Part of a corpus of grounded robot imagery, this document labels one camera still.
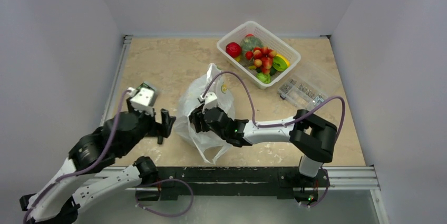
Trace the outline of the white plastic bag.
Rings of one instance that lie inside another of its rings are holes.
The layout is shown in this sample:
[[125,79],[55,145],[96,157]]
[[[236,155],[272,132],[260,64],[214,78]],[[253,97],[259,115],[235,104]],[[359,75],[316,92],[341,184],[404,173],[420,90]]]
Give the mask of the white plastic bag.
[[215,164],[231,144],[216,135],[206,123],[209,111],[219,108],[227,117],[235,117],[234,97],[226,89],[225,79],[219,75],[221,72],[216,64],[211,63],[206,73],[188,86],[179,100],[173,125],[174,132],[195,147],[204,162],[210,164]]

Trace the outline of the bright red fake apple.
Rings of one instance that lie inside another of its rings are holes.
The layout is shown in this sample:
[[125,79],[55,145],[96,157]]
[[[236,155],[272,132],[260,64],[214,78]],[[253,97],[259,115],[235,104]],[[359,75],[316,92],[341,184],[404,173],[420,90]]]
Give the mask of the bright red fake apple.
[[226,45],[225,49],[226,53],[231,56],[232,58],[237,58],[242,53],[241,46],[236,42],[231,42]]

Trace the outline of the red fake fruit bunch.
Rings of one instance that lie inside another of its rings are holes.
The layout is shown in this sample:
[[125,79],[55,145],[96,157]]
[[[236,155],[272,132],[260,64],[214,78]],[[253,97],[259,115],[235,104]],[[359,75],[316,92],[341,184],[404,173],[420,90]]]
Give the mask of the red fake fruit bunch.
[[278,56],[275,50],[268,47],[255,47],[253,50],[242,54],[248,61],[247,69],[255,70],[257,73],[269,73],[270,76],[277,73],[277,70],[273,67],[274,59]]

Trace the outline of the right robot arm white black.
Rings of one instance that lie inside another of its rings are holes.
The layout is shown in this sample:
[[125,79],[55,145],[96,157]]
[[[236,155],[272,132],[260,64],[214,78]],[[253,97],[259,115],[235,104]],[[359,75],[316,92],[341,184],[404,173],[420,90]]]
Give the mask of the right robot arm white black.
[[297,181],[307,186],[316,180],[324,163],[333,160],[339,136],[336,125],[310,113],[297,110],[294,117],[256,124],[253,120],[232,119],[221,108],[198,107],[188,116],[195,132],[211,132],[234,147],[266,142],[291,143],[303,156],[296,171]]

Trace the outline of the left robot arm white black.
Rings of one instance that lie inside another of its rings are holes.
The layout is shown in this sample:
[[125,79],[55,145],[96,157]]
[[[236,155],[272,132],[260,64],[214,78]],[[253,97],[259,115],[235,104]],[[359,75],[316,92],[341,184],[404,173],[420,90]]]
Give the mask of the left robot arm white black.
[[139,157],[115,177],[93,185],[83,184],[127,155],[144,137],[167,138],[176,117],[165,109],[158,123],[153,114],[129,109],[79,139],[48,184],[35,194],[24,195],[20,204],[23,223],[73,223],[82,209],[120,189],[152,186],[159,180],[150,157]]

